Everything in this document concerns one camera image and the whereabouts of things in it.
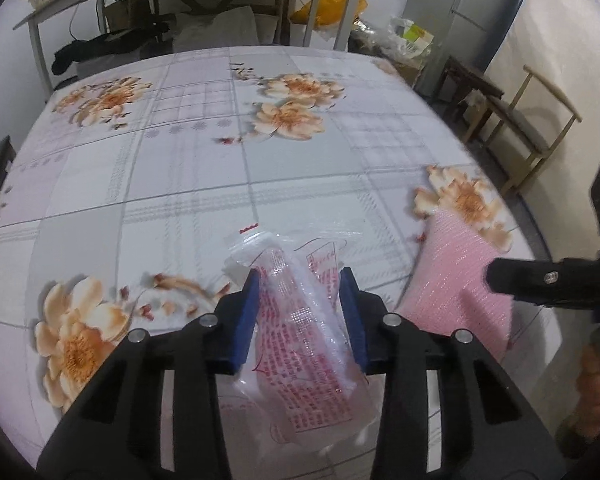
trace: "floral tablecloth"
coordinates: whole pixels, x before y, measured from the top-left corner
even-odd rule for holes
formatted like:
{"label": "floral tablecloth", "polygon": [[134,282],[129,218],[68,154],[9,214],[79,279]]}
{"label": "floral tablecloth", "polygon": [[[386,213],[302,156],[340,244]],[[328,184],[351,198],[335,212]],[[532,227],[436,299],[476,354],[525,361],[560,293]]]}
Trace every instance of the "floral tablecloth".
{"label": "floral tablecloth", "polygon": [[[0,194],[5,433],[35,464],[130,328],[176,330],[238,289],[225,239],[257,223],[280,233],[362,226],[340,263],[394,308],[424,226],[413,191],[430,187],[432,164],[478,172],[397,75],[353,54],[186,52],[56,92]],[[531,258],[510,228],[510,255]],[[514,320],[514,338],[537,313]],[[326,454],[282,454],[257,476],[364,476],[377,430]],[[234,473],[254,477],[250,468]]]}

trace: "clear plastic bag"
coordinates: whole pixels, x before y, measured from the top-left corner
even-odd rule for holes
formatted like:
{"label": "clear plastic bag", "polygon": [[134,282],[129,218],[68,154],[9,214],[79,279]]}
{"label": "clear plastic bag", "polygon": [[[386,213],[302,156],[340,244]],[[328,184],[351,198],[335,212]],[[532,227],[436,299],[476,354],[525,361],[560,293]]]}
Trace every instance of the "clear plastic bag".
{"label": "clear plastic bag", "polygon": [[423,69],[431,54],[433,35],[411,20],[393,16],[387,28],[357,19],[351,31],[370,54]]}
{"label": "clear plastic bag", "polygon": [[[260,272],[260,310],[247,363],[233,382],[262,417],[252,425],[261,452],[294,443],[316,451],[368,426],[379,399],[353,361],[337,310],[335,231],[282,237],[261,229],[234,238],[232,258]],[[355,233],[341,233],[355,237]],[[222,388],[230,396],[226,384]]]}

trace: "bag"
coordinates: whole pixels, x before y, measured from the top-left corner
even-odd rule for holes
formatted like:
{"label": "bag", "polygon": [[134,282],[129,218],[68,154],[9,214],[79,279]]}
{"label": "bag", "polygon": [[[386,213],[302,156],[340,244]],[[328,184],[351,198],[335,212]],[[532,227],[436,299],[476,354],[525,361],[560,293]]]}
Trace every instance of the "bag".
{"label": "bag", "polygon": [[303,244],[259,228],[232,243],[232,259],[260,273],[260,309],[234,390],[219,383],[219,397],[224,408],[249,399],[264,413],[251,417],[263,454],[290,442],[320,450],[379,415],[382,393],[353,361],[337,313],[341,243],[314,236]]}
{"label": "bag", "polygon": [[[315,26],[328,27],[334,23],[338,23],[343,15],[344,9],[347,4],[347,0],[319,0],[318,1],[318,13],[315,18]],[[358,6],[356,7],[356,14],[354,20],[368,7],[366,0],[359,0]],[[311,1],[305,4],[302,9],[296,10],[291,15],[292,23],[299,23],[304,25],[309,21],[309,10],[311,9]]]}

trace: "metal screw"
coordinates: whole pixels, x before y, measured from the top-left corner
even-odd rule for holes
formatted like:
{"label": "metal screw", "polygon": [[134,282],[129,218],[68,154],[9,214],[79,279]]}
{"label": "metal screw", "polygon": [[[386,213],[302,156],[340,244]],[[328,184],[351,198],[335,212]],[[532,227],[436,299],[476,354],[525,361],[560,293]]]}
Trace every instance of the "metal screw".
{"label": "metal screw", "polygon": [[129,341],[131,341],[132,343],[139,343],[141,342],[146,336],[146,330],[142,330],[141,328],[136,328],[133,329],[131,332],[129,332],[129,335],[127,336]]}
{"label": "metal screw", "polygon": [[558,278],[560,277],[560,274],[558,274],[557,272],[548,272],[544,275],[544,282],[547,285],[553,285],[555,282],[558,281]]}
{"label": "metal screw", "polygon": [[218,324],[218,316],[216,314],[205,314],[204,316],[200,316],[199,322],[200,325],[211,328]]}
{"label": "metal screw", "polygon": [[382,322],[387,326],[398,326],[402,323],[402,318],[398,314],[384,314]]}
{"label": "metal screw", "polygon": [[474,335],[468,330],[461,328],[456,332],[456,339],[461,343],[467,344],[474,340]]}

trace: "pink towel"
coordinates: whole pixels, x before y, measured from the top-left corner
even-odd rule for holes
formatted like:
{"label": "pink towel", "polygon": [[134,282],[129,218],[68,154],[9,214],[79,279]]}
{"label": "pink towel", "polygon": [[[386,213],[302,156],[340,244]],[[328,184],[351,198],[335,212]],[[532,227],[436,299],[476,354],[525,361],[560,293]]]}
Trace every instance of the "pink towel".
{"label": "pink towel", "polygon": [[427,239],[413,279],[396,312],[421,330],[450,335],[473,332],[498,361],[507,349],[511,297],[493,294],[484,282],[498,252],[451,211],[429,219]]}

